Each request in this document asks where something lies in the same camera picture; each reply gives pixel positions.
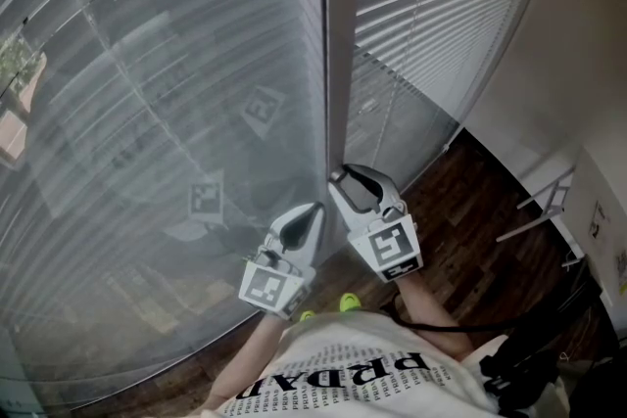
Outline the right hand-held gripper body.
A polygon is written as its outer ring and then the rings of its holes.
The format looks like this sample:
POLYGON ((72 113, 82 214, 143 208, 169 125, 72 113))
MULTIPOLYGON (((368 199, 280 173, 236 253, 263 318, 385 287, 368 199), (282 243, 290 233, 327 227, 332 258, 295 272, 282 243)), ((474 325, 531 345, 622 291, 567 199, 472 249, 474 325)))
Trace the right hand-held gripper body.
POLYGON ((370 269, 391 282, 420 268, 420 246, 412 216, 399 209, 370 214, 364 234, 348 240, 370 269))

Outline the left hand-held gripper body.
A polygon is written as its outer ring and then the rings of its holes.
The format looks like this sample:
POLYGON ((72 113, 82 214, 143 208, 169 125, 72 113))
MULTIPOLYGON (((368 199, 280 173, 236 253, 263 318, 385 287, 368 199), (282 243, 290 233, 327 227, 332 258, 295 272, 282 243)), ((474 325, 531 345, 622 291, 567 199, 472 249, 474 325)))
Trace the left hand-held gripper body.
POLYGON ((246 262, 238 298, 282 319, 290 319, 309 295, 315 277, 316 237, 288 250, 268 234, 254 258, 246 262))

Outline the white window blinds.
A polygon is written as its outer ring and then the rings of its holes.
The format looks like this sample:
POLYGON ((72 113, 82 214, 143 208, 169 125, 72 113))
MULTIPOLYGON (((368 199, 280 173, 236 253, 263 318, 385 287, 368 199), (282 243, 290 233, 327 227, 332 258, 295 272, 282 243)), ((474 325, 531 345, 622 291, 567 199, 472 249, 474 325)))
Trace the white window blinds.
POLYGON ((0 382, 136 381, 226 334, 325 170, 320 0, 0 0, 0 382))
POLYGON ((383 127, 404 96, 462 119, 483 90, 527 0, 357 0, 352 116, 383 127))

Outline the person's right forearm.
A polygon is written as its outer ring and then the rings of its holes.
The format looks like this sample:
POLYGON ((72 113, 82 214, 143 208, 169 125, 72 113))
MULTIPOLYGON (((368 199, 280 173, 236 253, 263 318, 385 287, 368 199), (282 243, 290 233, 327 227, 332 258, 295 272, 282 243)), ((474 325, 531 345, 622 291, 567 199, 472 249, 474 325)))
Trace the person's right forearm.
MULTIPOLYGON (((437 301, 418 271, 398 278, 395 283, 412 323, 440 327, 458 326, 455 319, 437 301)), ((465 333, 418 330, 417 334, 457 361, 463 361, 474 351, 471 340, 465 333)))

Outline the person's left forearm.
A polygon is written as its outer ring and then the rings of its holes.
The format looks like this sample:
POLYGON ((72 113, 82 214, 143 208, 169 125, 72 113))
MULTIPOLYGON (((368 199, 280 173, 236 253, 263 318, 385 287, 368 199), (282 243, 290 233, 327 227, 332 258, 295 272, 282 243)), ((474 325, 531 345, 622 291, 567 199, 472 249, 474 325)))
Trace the person's left forearm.
POLYGON ((217 410, 222 404, 252 386, 274 357, 290 322, 266 314, 251 336, 215 379, 199 411, 217 410))

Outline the white printed t-shirt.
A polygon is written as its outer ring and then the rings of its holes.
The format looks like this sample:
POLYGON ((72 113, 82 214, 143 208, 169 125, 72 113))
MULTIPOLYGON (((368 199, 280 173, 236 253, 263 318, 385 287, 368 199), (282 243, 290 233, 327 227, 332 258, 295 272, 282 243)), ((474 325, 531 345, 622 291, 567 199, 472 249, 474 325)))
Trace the white printed t-shirt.
POLYGON ((386 316, 323 313, 287 329, 241 391, 190 418, 505 418, 479 368, 505 341, 457 361, 386 316))

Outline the black equipment pouch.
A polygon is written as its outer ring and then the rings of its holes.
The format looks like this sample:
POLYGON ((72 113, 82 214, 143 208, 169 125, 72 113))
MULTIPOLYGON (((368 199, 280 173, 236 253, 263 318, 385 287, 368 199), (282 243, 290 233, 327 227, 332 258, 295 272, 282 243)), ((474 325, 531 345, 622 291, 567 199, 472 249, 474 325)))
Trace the black equipment pouch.
POLYGON ((514 334, 480 359, 483 390, 502 418, 611 418, 620 369, 612 357, 568 360, 514 334))

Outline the white table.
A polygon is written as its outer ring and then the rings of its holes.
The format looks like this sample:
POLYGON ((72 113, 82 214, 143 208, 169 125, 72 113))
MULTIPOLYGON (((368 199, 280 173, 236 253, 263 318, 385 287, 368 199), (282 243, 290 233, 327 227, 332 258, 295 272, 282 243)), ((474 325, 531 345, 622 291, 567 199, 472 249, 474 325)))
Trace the white table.
POLYGON ((602 302, 608 314, 627 318, 627 293, 620 295, 615 256, 627 249, 627 209, 614 194, 602 171, 587 152, 576 163, 542 189, 518 204, 523 209, 532 203, 541 206, 541 215, 531 222, 499 236, 498 243, 552 222, 565 232, 569 254, 562 265, 569 268, 586 260, 602 288, 602 302), (606 221, 598 240, 589 235, 595 202, 603 207, 606 221))

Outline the white paper label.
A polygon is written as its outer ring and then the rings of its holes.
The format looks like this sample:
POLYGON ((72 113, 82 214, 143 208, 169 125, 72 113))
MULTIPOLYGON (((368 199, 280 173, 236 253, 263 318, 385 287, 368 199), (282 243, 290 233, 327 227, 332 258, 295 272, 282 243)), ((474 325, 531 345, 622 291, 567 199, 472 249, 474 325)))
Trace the white paper label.
POLYGON ((606 221, 603 207, 599 201, 595 202, 594 212, 590 223, 589 235, 593 240, 598 240, 606 221))

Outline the small patterned sticker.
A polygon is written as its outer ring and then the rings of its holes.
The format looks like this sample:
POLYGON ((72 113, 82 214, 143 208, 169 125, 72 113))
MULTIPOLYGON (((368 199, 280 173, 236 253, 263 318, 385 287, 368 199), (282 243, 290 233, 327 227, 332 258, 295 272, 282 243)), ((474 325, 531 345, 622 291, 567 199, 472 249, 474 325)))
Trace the small patterned sticker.
POLYGON ((627 249, 621 250, 615 256, 618 292, 620 295, 627 293, 627 249))

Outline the grey glass partition post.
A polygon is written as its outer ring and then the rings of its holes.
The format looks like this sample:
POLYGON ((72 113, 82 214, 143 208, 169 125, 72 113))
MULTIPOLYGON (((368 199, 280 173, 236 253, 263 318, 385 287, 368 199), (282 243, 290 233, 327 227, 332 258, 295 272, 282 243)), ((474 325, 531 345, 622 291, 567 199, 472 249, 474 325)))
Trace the grey glass partition post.
POLYGON ((344 162, 357 22, 357 0, 324 0, 327 172, 344 162))

